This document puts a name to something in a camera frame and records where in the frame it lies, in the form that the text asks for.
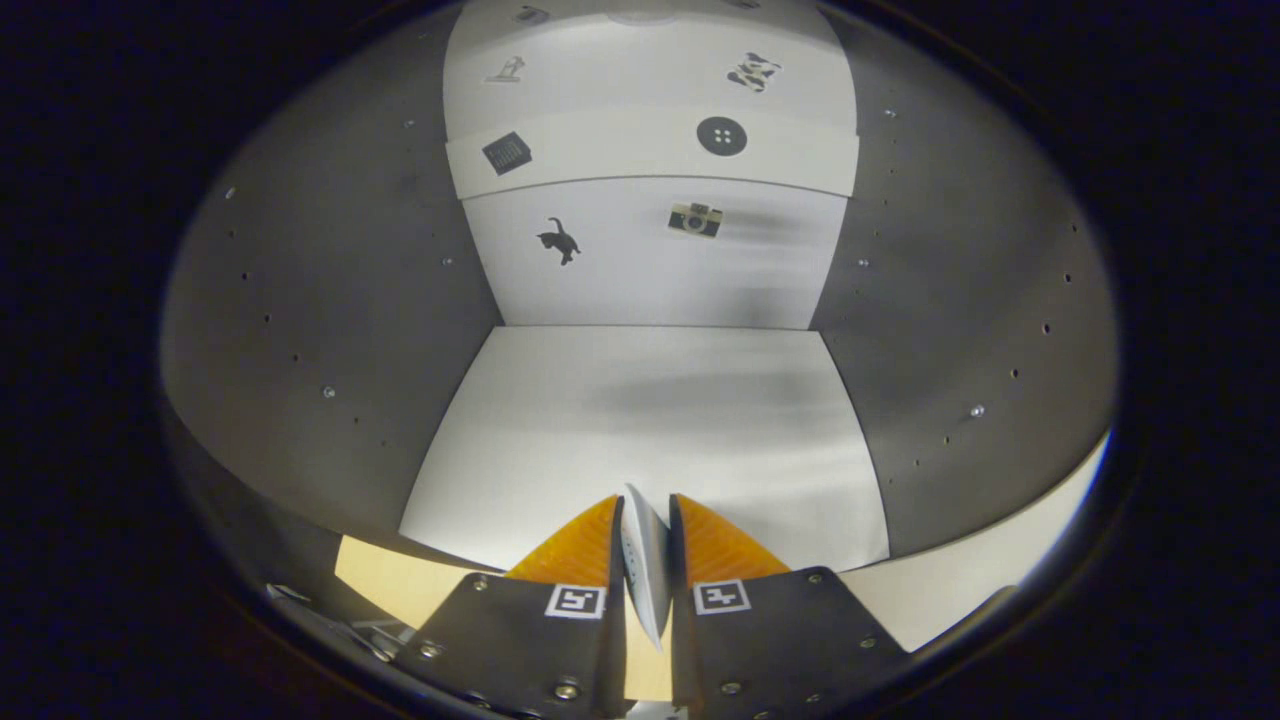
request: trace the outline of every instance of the white floor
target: white floor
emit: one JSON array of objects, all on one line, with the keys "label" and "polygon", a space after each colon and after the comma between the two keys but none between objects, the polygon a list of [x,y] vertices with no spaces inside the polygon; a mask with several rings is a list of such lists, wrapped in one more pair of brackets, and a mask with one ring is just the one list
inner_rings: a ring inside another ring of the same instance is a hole
[{"label": "white floor", "polygon": [[888,556],[858,416],[818,333],[495,328],[422,462],[401,533],[509,568],[634,484],[680,492],[791,568]]}]

